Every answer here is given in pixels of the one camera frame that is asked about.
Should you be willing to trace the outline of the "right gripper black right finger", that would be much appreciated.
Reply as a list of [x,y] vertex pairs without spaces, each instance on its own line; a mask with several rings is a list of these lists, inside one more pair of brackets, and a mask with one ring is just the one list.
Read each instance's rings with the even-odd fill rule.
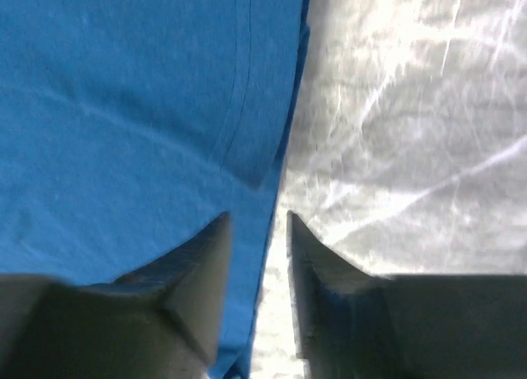
[[311,378],[523,378],[526,278],[370,275],[287,215],[296,344]]

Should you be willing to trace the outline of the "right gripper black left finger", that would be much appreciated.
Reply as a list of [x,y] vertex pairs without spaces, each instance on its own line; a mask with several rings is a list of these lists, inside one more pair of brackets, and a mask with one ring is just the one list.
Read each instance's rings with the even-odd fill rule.
[[223,213],[111,283],[4,274],[2,377],[203,377],[217,360],[230,258]]

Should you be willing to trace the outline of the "dark blue t shirt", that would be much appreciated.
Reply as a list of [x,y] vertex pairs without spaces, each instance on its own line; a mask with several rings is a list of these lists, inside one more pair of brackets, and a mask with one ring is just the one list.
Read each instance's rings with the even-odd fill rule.
[[246,378],[310,0],[1,0],[1,270],[98,283],[231,214]]

